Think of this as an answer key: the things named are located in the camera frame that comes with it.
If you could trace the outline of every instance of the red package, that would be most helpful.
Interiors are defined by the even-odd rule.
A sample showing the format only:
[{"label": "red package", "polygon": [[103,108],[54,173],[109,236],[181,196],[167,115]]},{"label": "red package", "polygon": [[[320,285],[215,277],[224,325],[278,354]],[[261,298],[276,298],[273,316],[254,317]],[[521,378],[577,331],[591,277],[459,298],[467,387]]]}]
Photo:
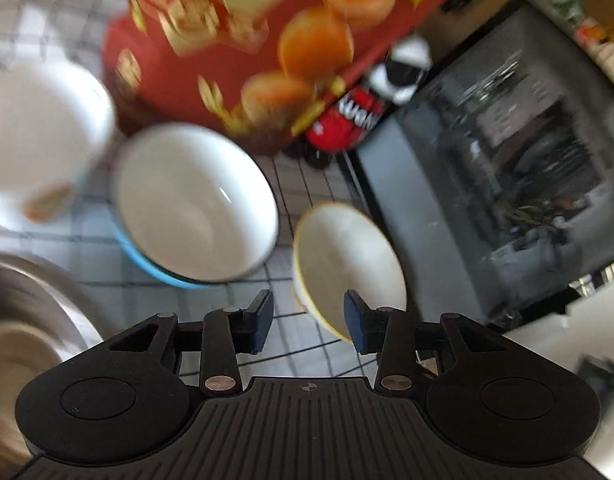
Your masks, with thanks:
[{"label": "red package", "polygon": [[162,121],[273,155],[445,0],[129,0],[104,79],[126,134]]}]

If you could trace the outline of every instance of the white cup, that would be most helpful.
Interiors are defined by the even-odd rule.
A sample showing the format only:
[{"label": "white cup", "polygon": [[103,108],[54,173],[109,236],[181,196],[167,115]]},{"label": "white cup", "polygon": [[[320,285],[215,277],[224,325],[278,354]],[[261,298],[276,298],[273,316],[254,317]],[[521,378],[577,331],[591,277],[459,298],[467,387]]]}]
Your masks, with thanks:
[{"label": "white cup", "polygon": [[0,225],[26,230],[57,218],[107,150],[110,94],[68,61],[0,73]]}]

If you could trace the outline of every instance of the red bottle label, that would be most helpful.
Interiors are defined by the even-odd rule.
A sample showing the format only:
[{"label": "red bottle label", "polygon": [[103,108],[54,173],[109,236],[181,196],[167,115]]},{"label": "red bottle label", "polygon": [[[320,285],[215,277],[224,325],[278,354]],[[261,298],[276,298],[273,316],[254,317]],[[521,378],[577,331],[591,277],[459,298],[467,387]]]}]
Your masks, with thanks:
[{"label": "red bottle label", "polygon": [[369,90],[356,87],[321,115],[305,133],[309,143],[327,153],[353,148],[381,118],[385,106]]}]

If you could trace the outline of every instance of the yellow rim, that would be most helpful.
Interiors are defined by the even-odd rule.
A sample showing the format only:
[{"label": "yellow rim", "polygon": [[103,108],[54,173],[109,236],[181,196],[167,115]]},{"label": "yellow rim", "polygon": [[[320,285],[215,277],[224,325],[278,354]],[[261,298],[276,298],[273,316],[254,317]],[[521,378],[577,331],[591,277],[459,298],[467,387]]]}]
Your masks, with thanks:
[{"label": "yellow rim", "polygon": [[[296,232],[293,235],[293,268],[296,271],[296,277],[298,278],[299,284],[302,288],[302,290],[305,292],[305,297],[308,301],[308,304],[305,305],[305,307],[307,308],[307,310],[309,311],[309,313],[314,316],[316,318],[316,320],[323,325],[327,330],[329,330],[332,334],[334,334],[336,337],[341,338],[343,341],[345,341],[346,343],[351,343],[351,339],[348,338],[347,336],[341,334],[340,332],[338,332],[338,330],[336,330],[326,319],[325,317],[321,314],[321,312],[318,310],[318,307],[316,307],[316,304],[313,302],[311,295],[309,294],[309,291],[307,290],[307,286],[305,285],[305,278],[303,277],[303,273],[301,272],[301,267],[298,264],[298,246],[300,243],[300,239],[301,239],[301,235],[303,234],[303,226],[305,225],[305,222],[307,221],[307,219],[313,215],[315,212],[319,211],[320,209],[323,208],[327,208],[327,207],[332,207],[332,206],[336,206],[336,207],[341,207],[341,208],[345,208],[345,209],[350,209],[351,211],[353,211],[354,213],[360,215],[361,217],[363,217],[367,222],[369,222],[375,229],[376,231],[378,231],[379,235],[381,236],[381,238],[383,239],[383,241],[387,244],[387,247],[389,248],[389,251],[391,251],[392,256],[396,259],[396,261],[399,264],[399,267],[401,265],[401,262],[399,261],[398,257],[396,256],[396,253],[393,250],[393,247],[391,247],[391,244],[389,243],[389,240],[387,239],[387,237],[385,236],[385,234],[378,228],[378,226],[372,221],[372,219],[369,218],[369,216],[367,216],[366,214],[362,213],[361,211],[359,211],[358,209],[356,209],[353,206],[350,206],[349,204],[346,204],[344,202],[322,202],[318,205],[315,205],[314,207],[312,207],[311,209],[309,209],[308,212],[306,212],[302,218],[298,221],[298,225],[296,226]],[[403,283],[405,281],[404,276],[402,275],[402,269],[401,269],[401,276],[402,276],[402,280]]]}]

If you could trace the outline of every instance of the metal screw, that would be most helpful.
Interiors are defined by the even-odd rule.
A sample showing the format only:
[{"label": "metal screw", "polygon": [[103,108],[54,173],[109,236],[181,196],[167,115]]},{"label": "metal screw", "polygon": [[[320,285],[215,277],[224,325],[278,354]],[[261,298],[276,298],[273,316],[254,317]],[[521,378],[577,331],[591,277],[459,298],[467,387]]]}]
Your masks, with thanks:
[{"label": "metal screw", "polygon": [[386,388],[387,390],[401,392],[402,390],[411,388],[413,383],[411,382],[411,379],[405,377],[404,375],[388,375],[387,377],[383,377],[381,384],[383,388]]},{"label": "metal screw", "polygon": [[236,386],[236,381],[226,375],[215,375],[205,381],[205,387],[213,392],[226,392]]}]

